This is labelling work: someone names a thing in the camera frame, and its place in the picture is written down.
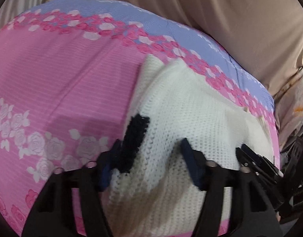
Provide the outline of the cream floral curtain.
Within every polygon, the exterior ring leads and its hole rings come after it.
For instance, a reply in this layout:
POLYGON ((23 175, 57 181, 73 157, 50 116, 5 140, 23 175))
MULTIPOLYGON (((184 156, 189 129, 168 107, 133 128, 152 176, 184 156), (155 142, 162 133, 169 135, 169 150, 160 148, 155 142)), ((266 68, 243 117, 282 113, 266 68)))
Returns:
POLYGON ((280 89, 274 101, 279 149, 282 149, 303 125, 303 67, 280 89))

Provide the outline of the white red black knit sweater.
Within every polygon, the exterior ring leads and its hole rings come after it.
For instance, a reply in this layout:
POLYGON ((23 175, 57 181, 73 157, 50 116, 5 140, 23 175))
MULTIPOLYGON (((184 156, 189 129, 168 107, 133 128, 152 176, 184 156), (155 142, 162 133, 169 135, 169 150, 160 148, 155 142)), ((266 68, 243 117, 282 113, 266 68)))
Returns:
POLYGON ((180 152, 192 149, 223 168, 239 168, 242 144, 273 159, 264 117, 237 106, 182 59, 165 64, 148 55, 141 67, 128 116, 150 122, 130 172, 115 171, 104 211, 115 236, 172 236, 194 229, 205 193, 190 178, 180 152))

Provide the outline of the beige fabric headboard cover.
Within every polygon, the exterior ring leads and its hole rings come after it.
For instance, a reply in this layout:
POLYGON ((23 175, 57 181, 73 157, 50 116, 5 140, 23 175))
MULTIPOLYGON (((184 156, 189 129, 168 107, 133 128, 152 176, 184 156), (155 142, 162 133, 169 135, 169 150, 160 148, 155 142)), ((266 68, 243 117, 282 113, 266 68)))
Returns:
MULTIPOLYGON (((0 0, 0 27, 48 0, 0 0)), ((118 0, 209 34, 271 94, 303 67, 299 0, 118 0)))

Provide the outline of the pink and lilac floral bedsheet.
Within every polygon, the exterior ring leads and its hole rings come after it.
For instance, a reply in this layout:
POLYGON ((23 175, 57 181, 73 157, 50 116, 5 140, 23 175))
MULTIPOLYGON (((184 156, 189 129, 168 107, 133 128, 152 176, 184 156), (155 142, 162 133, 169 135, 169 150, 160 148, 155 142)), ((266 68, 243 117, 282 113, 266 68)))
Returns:
POLYGON ((268 124, 274 100, 215 40, 114 0, 51 0, 0 30, 0 213, 18 236, 53 171, 80 169, 122 142, 128 173, 149 118, 128 116, 143 62, 182 59, 226 99, 268 124))

